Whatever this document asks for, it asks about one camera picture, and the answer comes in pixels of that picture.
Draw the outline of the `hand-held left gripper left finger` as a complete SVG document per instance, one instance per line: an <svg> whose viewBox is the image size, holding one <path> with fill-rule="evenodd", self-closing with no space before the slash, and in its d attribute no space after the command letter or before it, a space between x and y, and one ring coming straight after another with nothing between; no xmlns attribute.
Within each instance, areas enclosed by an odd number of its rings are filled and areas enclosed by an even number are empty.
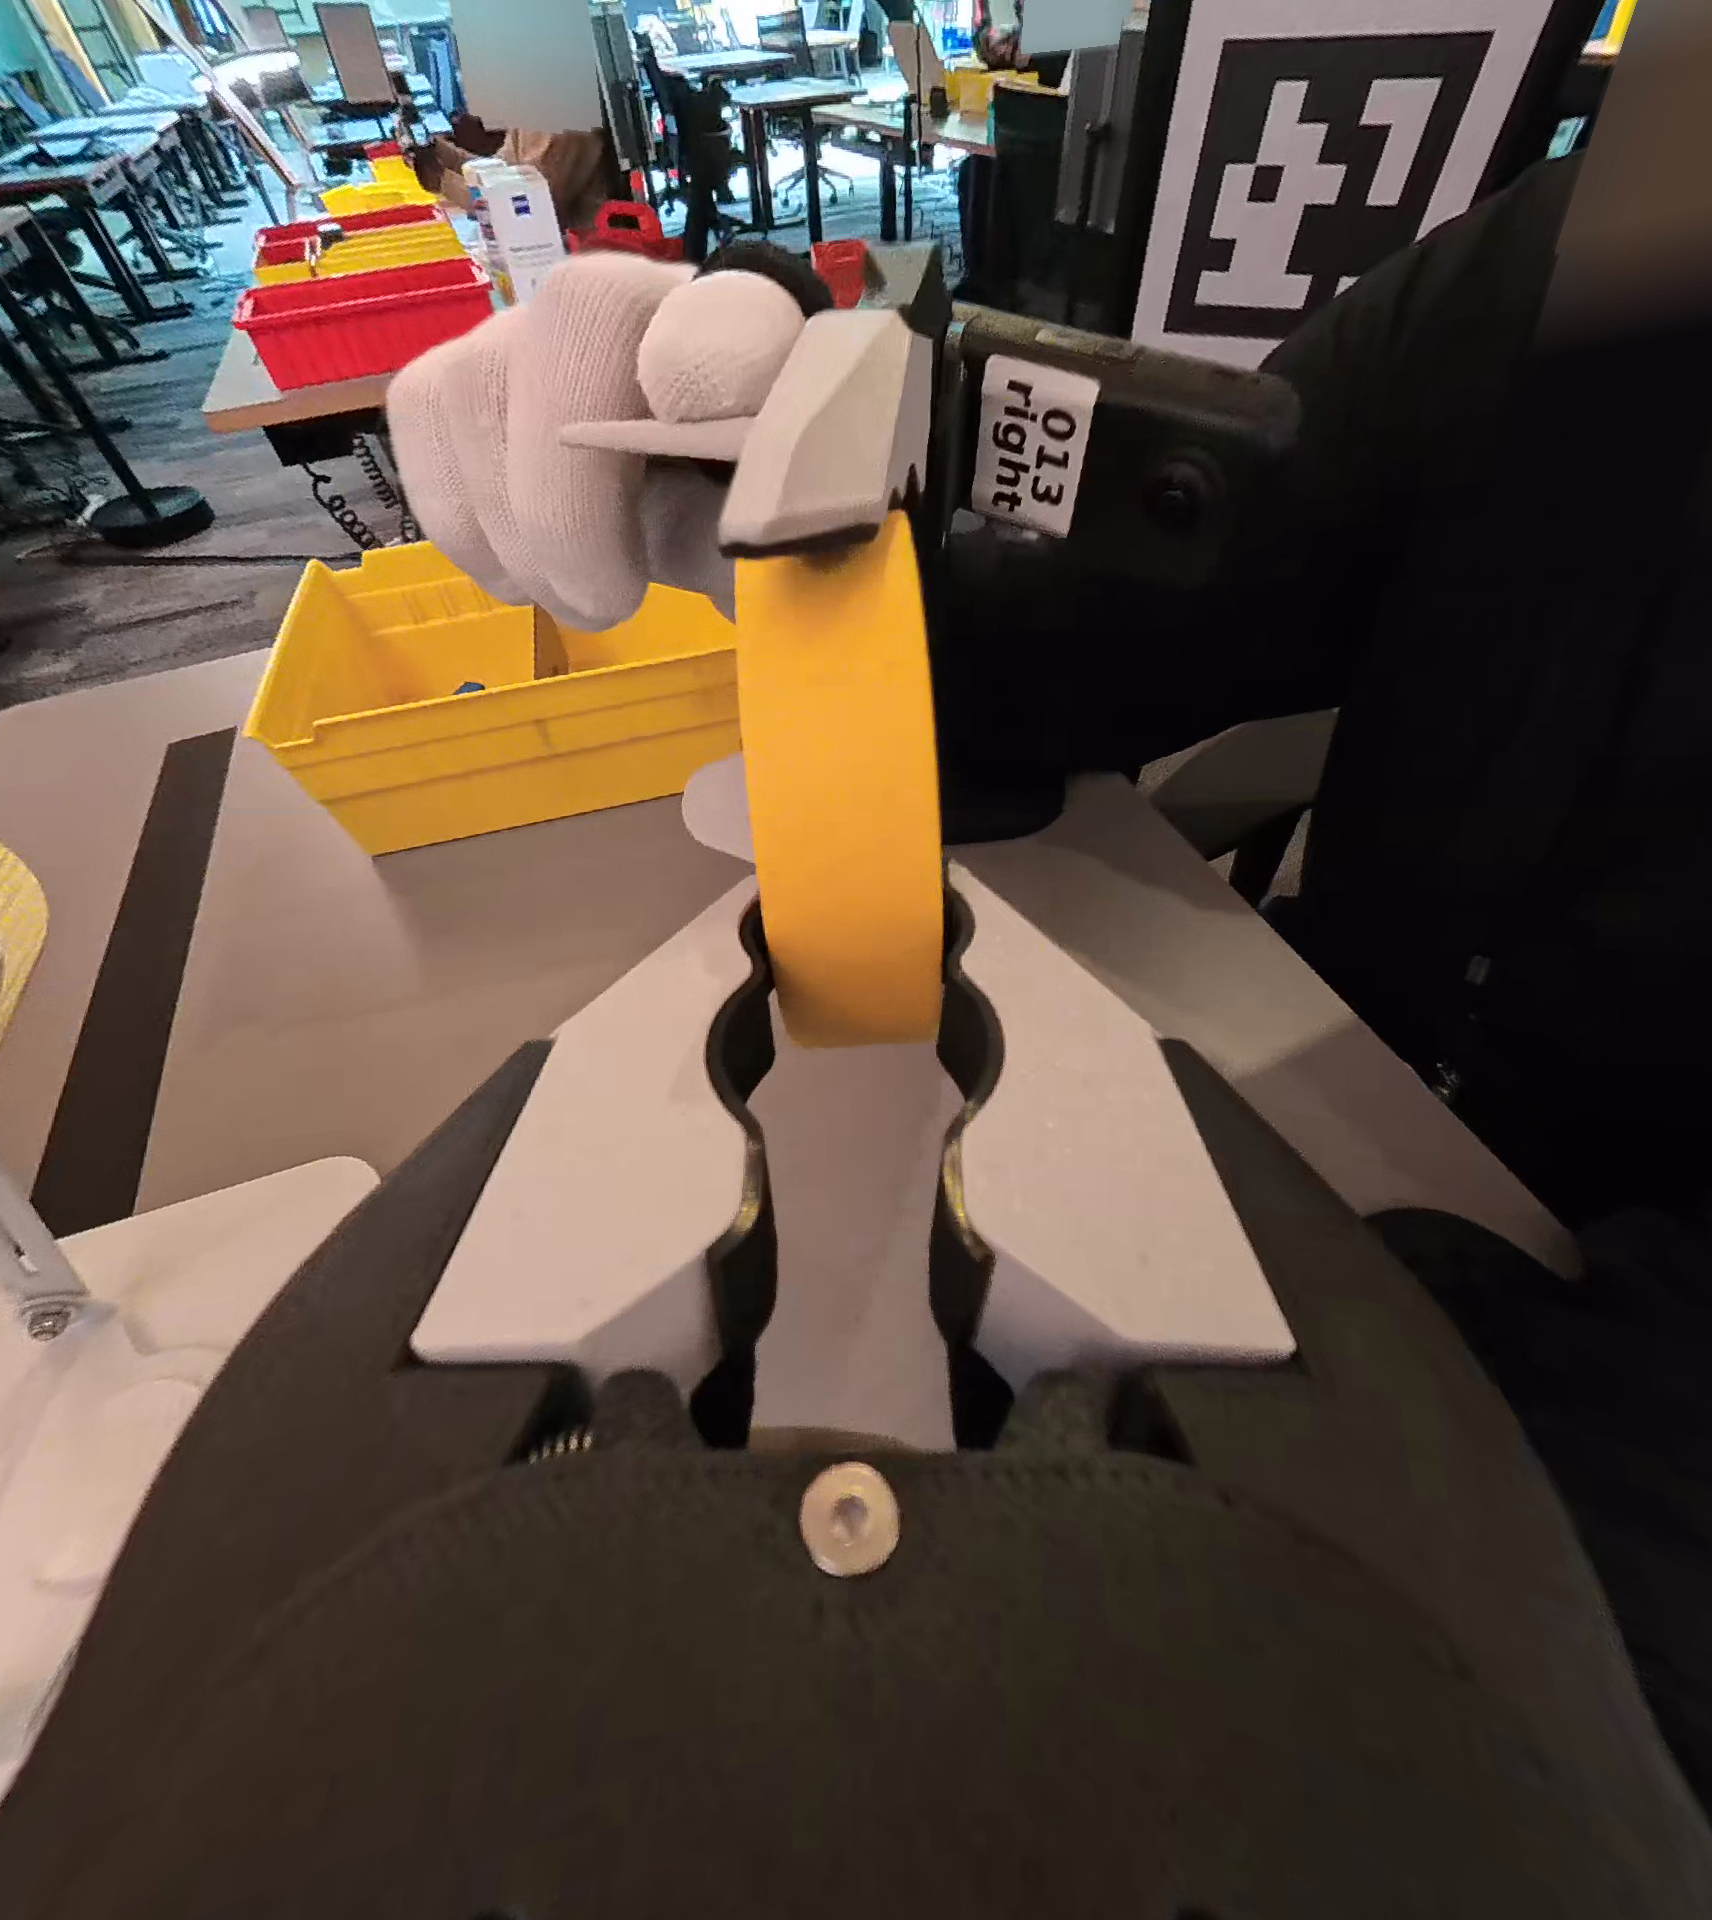
<svg viewBox="0 0 1712 1920"><path fill-rule="evenodd" d="M778 1299L770 956L719 900L557 1030L413 1330L413 1358L669 1376L740 1451Z"/></svg>

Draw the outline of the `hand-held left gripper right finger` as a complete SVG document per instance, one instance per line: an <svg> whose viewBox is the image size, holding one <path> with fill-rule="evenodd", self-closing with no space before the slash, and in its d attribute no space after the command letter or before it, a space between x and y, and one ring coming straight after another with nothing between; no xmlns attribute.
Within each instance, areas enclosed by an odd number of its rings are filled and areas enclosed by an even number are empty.
<svg viewBox="0 0 1712 1920"><path fill-rule="evenodd" d="M1038 1376L1294 1358L1161 1035L957 863L945 888L930 1313L957 1451Z"/></svg>

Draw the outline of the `red bag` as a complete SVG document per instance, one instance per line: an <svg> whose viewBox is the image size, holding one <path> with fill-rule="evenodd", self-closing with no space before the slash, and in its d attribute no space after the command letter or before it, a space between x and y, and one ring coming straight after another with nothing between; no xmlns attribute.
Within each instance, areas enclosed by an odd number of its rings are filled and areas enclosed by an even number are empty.
<svg viewBox="0 0 1712 1920"><path fill-rule="evenodd" d="M565 232L569 253L634 253L658 264L682 264L680 235L665 235L655 206L604 200L585 227Z"/></svg>

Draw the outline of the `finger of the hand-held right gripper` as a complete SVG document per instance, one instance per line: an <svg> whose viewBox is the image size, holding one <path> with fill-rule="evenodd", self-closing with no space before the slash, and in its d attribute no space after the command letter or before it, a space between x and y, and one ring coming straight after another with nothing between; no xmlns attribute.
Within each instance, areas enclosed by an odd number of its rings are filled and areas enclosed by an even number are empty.
<svg viewBox="0 0 1712 1920"><path fill-rule="evenodd" d="M737 465L751 418L728 421L575 421L557 429L557 447L604 450L643 459Z"/></svg>
<svg viewBox="0 0 1712 1920"><path fill-rule="evenodd" d="M869 545L909 516L941 546L930 450L945 308L833 308L811 314L735 459L715 546L795 557Z"/></svg>

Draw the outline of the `yellow tape roll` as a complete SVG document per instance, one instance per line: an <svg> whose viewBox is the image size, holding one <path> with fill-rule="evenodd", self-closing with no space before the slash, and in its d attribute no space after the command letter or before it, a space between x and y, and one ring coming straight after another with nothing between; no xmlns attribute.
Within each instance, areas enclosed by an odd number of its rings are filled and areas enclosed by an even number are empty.
<svg viewBox="0 0 1712 1920"><path fill-rule="evenodd" d="M945 858L916 533L735 569L762 942L801 1047L930 1043Z"/></svg>

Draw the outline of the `long yellow bin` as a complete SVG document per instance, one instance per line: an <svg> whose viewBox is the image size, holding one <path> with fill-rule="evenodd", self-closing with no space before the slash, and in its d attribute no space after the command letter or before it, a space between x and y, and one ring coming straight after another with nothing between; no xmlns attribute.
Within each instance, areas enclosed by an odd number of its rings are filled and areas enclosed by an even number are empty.
<svg viewBox="0 0 1712 1920"><path fill-rule="evenodd" d="M434 206L384 206L254 238L254 285L290 285L340 275L396 271L466 256L458 232Z"/></svg>

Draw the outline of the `wooden office desk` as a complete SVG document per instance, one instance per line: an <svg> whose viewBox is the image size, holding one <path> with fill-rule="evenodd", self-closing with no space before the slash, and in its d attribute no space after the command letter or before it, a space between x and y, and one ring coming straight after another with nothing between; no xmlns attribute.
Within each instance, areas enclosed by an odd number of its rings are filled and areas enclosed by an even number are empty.
<svg viewBox="0 0 1712 1920"><path fill-rule="evenodd" d="M248 336L231 331L202 399L202 421L213 435L242 435L304 421L366 418L384 409L392 384L393 374L384 370L281 390L272 384Z"/></svg>

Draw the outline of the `person's right hand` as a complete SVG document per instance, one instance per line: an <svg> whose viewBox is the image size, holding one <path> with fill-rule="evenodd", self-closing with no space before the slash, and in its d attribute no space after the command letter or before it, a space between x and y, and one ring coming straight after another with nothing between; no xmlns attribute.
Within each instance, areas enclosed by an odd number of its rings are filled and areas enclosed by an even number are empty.
<svg viewBox="0 0 1712 1920"><path fill-rule="evenodd" d="M735 615L715 523L728 471L682 453L569 447L598 421L751 421L802 323L811 260L737 244L696 264L575 253L540 289L387 384L387 438L424 540L506 605L573 632L627 624L652 588Z"/></svg>

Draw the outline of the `long red bin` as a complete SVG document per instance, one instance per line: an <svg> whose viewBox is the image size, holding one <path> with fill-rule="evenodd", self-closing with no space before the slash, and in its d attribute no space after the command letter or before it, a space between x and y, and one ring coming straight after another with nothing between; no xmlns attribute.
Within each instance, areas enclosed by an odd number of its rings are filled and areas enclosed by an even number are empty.
<svg viewBox="0 0 1712 1920"><path fill-rule="evenodd" d="M492 278L466 253L405 268L254 285L235 331L273 390L396 374L492 314Z"/></svg>

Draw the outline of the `white card display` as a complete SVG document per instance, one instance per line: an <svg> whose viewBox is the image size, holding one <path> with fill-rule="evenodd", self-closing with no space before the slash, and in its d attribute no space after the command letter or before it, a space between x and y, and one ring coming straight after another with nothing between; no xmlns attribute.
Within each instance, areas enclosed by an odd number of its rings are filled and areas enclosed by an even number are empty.
<svg viewBox="0 0 1712 1920"><path fill-rule="evenodd" d="M529 306L569 260L550 183L500 155L464 163L464 183L500 297Z"/></svg>

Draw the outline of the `yellow plastic bin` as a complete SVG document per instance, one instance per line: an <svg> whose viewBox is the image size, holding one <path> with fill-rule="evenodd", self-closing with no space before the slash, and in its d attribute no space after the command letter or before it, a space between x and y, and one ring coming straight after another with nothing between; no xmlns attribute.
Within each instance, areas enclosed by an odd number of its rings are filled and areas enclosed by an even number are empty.
<svg viewBox="0 0 1712 1920"><path fill-rule="evenodd" d="M487 689L452 701L464 683ZM573 632L431 545L307 561L242 731L366 854L673 801L740 745L735 626L652 588Z"/></svg>

